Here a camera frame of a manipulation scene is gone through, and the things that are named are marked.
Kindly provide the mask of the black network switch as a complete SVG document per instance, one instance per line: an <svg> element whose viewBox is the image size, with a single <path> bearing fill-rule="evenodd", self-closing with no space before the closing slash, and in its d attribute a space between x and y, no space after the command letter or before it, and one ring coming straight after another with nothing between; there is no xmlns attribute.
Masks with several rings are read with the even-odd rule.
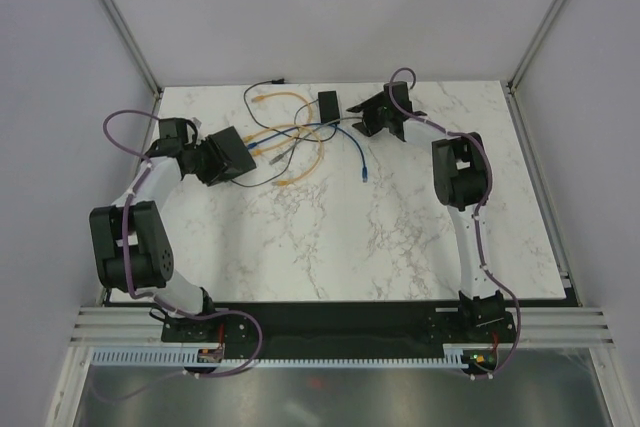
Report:
<svg viewBox="0 0 640 427"><path fill-rule="evenodd" d="M256 169L256 162L235 127L208 135L199 148L204 158L199 179L207 186L235 180Z"/></svg>

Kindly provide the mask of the yellow ethernet cable short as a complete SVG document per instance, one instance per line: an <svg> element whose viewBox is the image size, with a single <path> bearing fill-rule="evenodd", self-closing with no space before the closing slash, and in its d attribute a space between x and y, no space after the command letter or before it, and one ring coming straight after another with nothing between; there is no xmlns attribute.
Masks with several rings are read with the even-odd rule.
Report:
<svg viewBox="0 0 640 427"><path fill-rule="evenodd" d="M259 132L245 138L250 148L257 148L254 155L277 149L284 145L292 146L292 142L299 136L295 124L307 124L313 118L313 101L292 91L276 91L252 96L250 107L256 107L257 122L263 125ZM265 147L266 135L274 135L282 141L270 147Z"/></svg>

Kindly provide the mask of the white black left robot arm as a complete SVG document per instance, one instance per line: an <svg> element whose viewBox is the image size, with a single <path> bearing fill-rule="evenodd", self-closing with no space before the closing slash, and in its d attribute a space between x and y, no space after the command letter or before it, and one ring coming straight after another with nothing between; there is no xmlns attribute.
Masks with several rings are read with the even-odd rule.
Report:
<svg viewBox="0 0 640 427"><path fill-rule="evenodd" d="M107 116L103 133L140 163L124 193L90 213L98 279L106 289L119 290L134 300L148 298L173 315L185 317L183 326L188 334L197 341L210 340L219 327L213 301L206 289L177 272L160 215L169 194L191 173L181 161L195 152L199 123L150 115L157 122L159 138L140 152L119 143L109 132L109 122L124 113L121 110Z"/></svg>

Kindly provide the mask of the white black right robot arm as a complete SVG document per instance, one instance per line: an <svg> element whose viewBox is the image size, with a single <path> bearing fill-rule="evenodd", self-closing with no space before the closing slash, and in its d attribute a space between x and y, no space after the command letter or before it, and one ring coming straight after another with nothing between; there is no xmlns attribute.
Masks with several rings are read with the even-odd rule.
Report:
<svg viewBox="0 0 640 427"><path fill-rule="evenodd" d="M361 116L354 127L367 137L386 129L403 142L431 150L435 194L451 217L460 261L458 332L480 341L506 318L502 285L489 270L484 217L492 169L478 133L450 131L413 111L409 90L402 81L386 83L348 111Z"/></svg>

